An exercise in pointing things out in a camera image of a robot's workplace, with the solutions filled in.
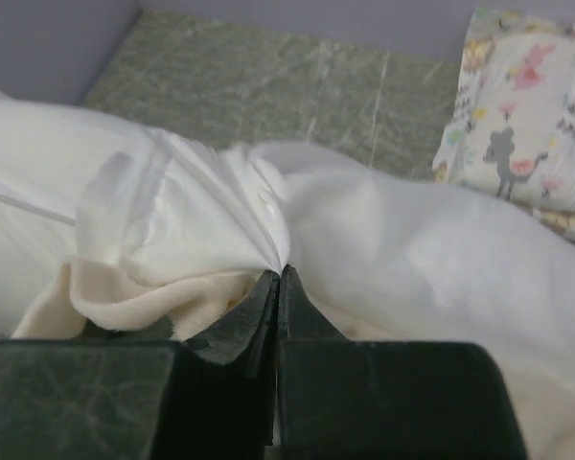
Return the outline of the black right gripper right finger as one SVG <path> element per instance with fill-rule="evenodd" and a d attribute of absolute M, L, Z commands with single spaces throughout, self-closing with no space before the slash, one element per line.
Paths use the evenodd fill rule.
<path fill-rule="evenodd" d="M 280 452 L 286 459 L 523 459 L 502 374 L 473 343 L 354 341 L 293 267 L 278 300 Z"/>

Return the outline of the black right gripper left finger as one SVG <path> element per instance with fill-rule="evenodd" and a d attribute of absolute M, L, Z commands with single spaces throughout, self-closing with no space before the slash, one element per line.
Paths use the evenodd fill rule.
<path fill-rule="evenodd" d="M 0 341 L 0 459 L 261 459 L 279 278 L 185 342 Z"/>

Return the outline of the grey and cream ruffled pillowcase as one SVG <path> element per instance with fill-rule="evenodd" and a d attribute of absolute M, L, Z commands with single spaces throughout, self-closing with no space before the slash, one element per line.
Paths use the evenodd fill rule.
<path fill-rule="evenodd" d="M 146 129 L 78 181 L 75 250 L 14 331 L 162 316 L 186 339 L 293 266 L 360 337 L 469 341 L 499 364 L 534 459 L 575 459 L 575 245 L 505 201 L 315 145 L 214 152 Z"/>

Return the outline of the white pillow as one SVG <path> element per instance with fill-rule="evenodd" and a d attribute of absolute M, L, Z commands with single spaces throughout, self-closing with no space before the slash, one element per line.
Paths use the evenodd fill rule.
<path fill-rule="evenodd" d="M 136 331 L 174 313 L 184 281 L 123 261 L 131 209 L 195 145 L 167 130 L 0 93 L 0 335 Z"/>

